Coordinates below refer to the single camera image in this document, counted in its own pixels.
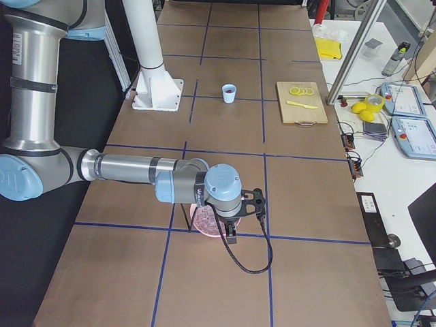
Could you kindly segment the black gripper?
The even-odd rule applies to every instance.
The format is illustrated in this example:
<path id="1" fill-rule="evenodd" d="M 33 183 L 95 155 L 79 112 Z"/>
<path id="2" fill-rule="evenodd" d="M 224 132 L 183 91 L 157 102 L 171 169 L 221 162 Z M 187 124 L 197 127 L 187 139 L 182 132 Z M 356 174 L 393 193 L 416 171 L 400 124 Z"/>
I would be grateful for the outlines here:
<path id="1" fill-rule="evenodd" d="M 226 217 L 224 219 L 226 240 L 228 244 L 237 243 L 236 228 L 240 223 L 240 217 Z"/>

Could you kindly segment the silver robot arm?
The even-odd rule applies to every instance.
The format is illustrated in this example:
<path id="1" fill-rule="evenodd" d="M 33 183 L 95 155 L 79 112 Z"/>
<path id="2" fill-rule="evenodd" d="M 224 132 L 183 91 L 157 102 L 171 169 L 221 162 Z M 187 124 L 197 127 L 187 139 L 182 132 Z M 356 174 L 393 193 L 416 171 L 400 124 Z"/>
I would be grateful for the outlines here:
<path id="1" fill-rule="evenodd" d="M 114 180 L 154 186 L 160 202 L 210 206 L 222 238 L 236 241 L 243 191 L 228 164 L 202 159 L 111 155 L 61 147 L 54 139 L 59 43 L 102 40 L 103 1 L 6 1 L 13 28 L 11 130 L 1 155 L 1 195 L 37 198 L 76 181 Z"/>

